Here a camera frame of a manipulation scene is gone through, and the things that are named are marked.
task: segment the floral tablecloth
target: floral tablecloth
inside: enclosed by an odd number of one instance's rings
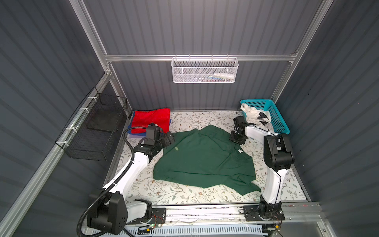
[[[234,127],[233,118],[235,117],[235,113],[235,111],[172,112],[170,115],[172,119],[170,131],[174,133],[189,131],[194,128],[200,130],[212,124],[227,132],[231,132]],[[138,144],[139,140],[140,138],[131,138],[130,135],[128,135],[128,141],[133,147]],[[241,147],[247,154],[251,155],[253,159],[257,177],[253,183],[264,190],[267,166],[263,161],[263,144],[248,138],[246,143]],[[117,172],[128,162],[130,155],[130,149],[125,145],[117,166]],[[154,180],[154,165],[162,156],[163,151],[158,153],[151,163],[139,174],[127,194],[126,201],[141,198],[151,201],[154,205],[259,201],[260,193],[258,191],[242,196],[225,185],[200,188],[163,180]],[[282,200],[305,199],[304,192],[296,180],[293,171],[290,169],[285,177]]]

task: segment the green shirt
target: green shirt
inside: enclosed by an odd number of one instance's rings
[[[255,180],[252,157],[229,136],[213,125],[174,133],[175,143],[164,148],[154,166],[154,179],[202,188],[224,184],[241,195],[260,191],[251,183]]]

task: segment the teal basket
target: teal basket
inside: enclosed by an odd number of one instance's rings
[[[270,111],[271,123],[274,127],[274,132],[289,134],[290,129],[284,122],[278,108],[275,103],[269,99],[252,99],[252,100],[241,100],[241,104],[247,104],[250,107],[255,107],[258,110]],[[246,120],[246,113],[243,113],[243,117]]]

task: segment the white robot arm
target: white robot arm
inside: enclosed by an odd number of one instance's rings
[[[233,119],[235,131],[230,134],[230,140],[237,144],[245,144],[248,137],[263,143],[263,159],[268,166],[265,190],[263,191],[258,213],[263,220],[271,220],[273,215],[284,220],[281,210],[281,190],[288,169],[294,163],[289,137],[285,133],[268,132],[255,124],[246,123],[243,116]]]
[[[109,192],[117,193],[119,192],[124,200],[126,199],[126,194],[128,190],[132,187],[134,180],[138,177],[139,173],[149,164],[149,156],[145,155],[142,152],[136,152],[134,161],[132,162],[132,170],[126,172],[126,174],[120,179],[120,181],[115,185]],[[124,167],[115,175],[115,177],[107,183],[103,188],[108,188],[113,182],[122,174],[122,172],[126,169],[128,164],[124,165]],[[128,211],[126,223],[131,222],[137,218],[142,218],[145,216],[147,212],[148,203],[142,201],[134,201],[132,203],[126,204],[126,208]]]
[[[89,196],[89,207],[84,211],[77,225],[79,237],[97,237],[105,233],[119,234],[126,223],[133,220],[148,222],[152,217],[152,204],[150,201],[137,199],[132,203],[125,203],[128,190],[140,172],[151,162],[164,147],[175,142],[171,132],[163,133],[162,129],[154,124],[146,128],[144,144],[138,144],[133,148],[123,138],[132,150],[132,156],[128,163],[107,183],[102,190],[96,190]],[[94,235],[85,235],[81,226],[87,216],[87,226],[101,230]]]
[[[175,142],[173,135],[161,133],[161,128],[149,125],[146,129],[144,144],[139,144],[133,150],[130,161],[107,183],[103,190],[90,195],[90,207],[84,212],[88,215],[87,226],[101,230],[100,233],[119,234],[126,223],[133,220],[148,222],[152,216],[152,205],[147,200],[137,199],[125,204],[126,194],[140,172],[150,163],[160,150]],[[273,212],[277,218],[284,219],[281,212],[280,191],[285,174],[294,162],[292,148],[287,134],[268,135],[264,137],[264,160],[268,166],[266,187],[261,195],[258,206],[259,216],[263,220],[272,219]],[[77,234],[84,235],[78,223]]]

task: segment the black wire basket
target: black wire basket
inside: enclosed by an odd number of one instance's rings
[[[83,110],[65,141],[56,141],[74,159],[112,159],[127,120],[124,97],[97,94]]]

